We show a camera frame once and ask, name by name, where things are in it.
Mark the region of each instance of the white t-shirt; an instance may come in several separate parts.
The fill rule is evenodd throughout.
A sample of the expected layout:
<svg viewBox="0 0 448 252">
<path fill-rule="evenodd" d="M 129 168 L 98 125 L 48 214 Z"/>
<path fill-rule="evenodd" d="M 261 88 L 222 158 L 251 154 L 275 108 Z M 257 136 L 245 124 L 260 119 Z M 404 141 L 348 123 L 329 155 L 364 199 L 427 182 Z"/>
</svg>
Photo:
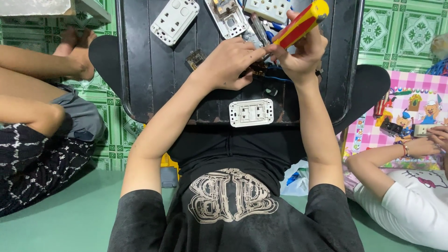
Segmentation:
<svg viewBox="0 0 448 252">
<path fill-rule="evenodd" d="M 444 171 L 398 170 L 380 202 L 359 183 L 355 200 L 381 227 L 414 244 L 448 250 L 448 180 Z"/>
</svg>

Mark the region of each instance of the cartoon poster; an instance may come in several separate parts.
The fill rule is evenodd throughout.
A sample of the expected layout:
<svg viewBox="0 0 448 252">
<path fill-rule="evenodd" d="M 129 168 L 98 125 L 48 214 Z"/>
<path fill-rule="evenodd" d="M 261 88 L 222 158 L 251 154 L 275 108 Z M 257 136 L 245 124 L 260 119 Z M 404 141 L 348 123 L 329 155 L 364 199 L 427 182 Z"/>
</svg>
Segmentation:
<svg viewBox="0 0 448 252">
<path fill-rule="evenodd" d="M 380 101 L 382 111 L 371 108 L 347 129 L 344 159 L 369 148 L 392 145 L 413 138 L 413 124 L 448 125 L 448 77 L 388 71 L 389 93 Z M 385 118 L 403 127 L 399 136 L 389 136 L 379 126 Z M 403 169 L 440 169 L 442 155 L 399 158 L 384 165 Z"/>
</svg>

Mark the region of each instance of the wall switch plate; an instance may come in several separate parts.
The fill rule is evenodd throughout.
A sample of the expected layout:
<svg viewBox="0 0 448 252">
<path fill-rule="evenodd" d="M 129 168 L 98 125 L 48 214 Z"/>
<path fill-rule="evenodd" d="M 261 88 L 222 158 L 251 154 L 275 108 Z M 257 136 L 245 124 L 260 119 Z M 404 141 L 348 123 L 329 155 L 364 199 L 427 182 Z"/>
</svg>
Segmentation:
<svg viewBox="0 0 448 252">
<path fill-rule="evenodd" d="M 431 135 L 426 130 L 434 128 L 437 126 L 442 126 L 441 124 L 414 124 L 414 137 L 427 137 Z"/>
<path fill-rule="evenodd" d="M 270 124 L 274 121 L 271 99 L 234 101 L 229 107 L 230 125 L 235 128 Z"/>
<path fill-rule="evenodd" d="M 234 8 L 234 11 L 229 14 L 221 15 L 221 17 L 216 12 L 217 10 L 214 0 L 204 1 L 205 5 L 207 5 L 208 10 L 211 13 L 211 17 L 215 21 L 215 24 L 218 26 L 221 36 L 223 36 L 224 39 L 231 39 L 247 30 L 249 24 L 246 20 L 246 17 L 244 16 L 243 9 L 236 0 L 227 0 L 226 4 L 230 8 Z"/>
<path fill-rule="evenodd" d="M 279 24 L 286 23 L 286 11 L 289 9 L 291 3 L 287 0 L 247 0 L 244 6 L 244 11 L 255 12 L 259 17 Z"/>
<path fill-rule="evenodd" d="M 168 46 L 173 46 L 199 13 L 194 0 L 170 0 L 151 24 L 151 32 Z"/>
</svg>

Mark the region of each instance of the hand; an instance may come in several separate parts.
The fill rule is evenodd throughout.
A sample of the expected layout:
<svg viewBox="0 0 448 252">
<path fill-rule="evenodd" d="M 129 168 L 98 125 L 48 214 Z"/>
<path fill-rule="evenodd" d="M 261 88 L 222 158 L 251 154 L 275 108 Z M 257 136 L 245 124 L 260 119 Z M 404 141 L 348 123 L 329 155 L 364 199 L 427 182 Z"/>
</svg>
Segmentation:
<svg viewBox="0 0 448 252">
<path fill-rule="evenodd" d="M 290 20 L 294 20 L 298 12 L 288 10 L 286 15 Z M 289 54 L 279 45 L 273 45 L 272 52 L 274 56 L 272 61 L 279 60 L 283 71 L 294 82 L 296 87 L 309 83 L 310 80 L 316 80 L 316 67 L 320 62 L 320 58 L 325 52 L 328 40 L 319 32 L 319 27 L 313 28 L 306 37 L 298 40 L 294 46 L 295 54 Z"/>
<path fill-rule="evenodd" d="M 405 145 L 409 148 L 409 155 L 417 158 L 440 153 L 436 144 L 427 137 L 407 141 Z"/>
<path fill-rule="evenodd" d="M 239 75 L 249 65 L 268 54 L 265 48 L 256 49 L 251 42 L 241 37 L 221 42 L 205 61 L 193 72 L 201 80 L 206 80 L 207 88 L 240 90 L 252 82 L 252 71 L 244 77 Z"/>
<path fill-rule="evenodd" d="M 448 152 L 448 126 L 437 126 L 427 131 L 432 134 L 428 138 Z"/>
</svg>

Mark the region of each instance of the patterned black shirt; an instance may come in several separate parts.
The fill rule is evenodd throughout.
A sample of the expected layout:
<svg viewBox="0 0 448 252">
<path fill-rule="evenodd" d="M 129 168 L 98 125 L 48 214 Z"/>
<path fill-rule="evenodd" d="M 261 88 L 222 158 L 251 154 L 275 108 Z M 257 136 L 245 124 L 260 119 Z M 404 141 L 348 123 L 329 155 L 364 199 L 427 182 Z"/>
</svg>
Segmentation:
<svg viewBox="0 0 448 252">
<path fill-rule="evenodd" d="M 43 134 L 17 123 L 0 130 L 0 217 L 64 188 L 88 162 L 93 142 Z"/>
</svg>

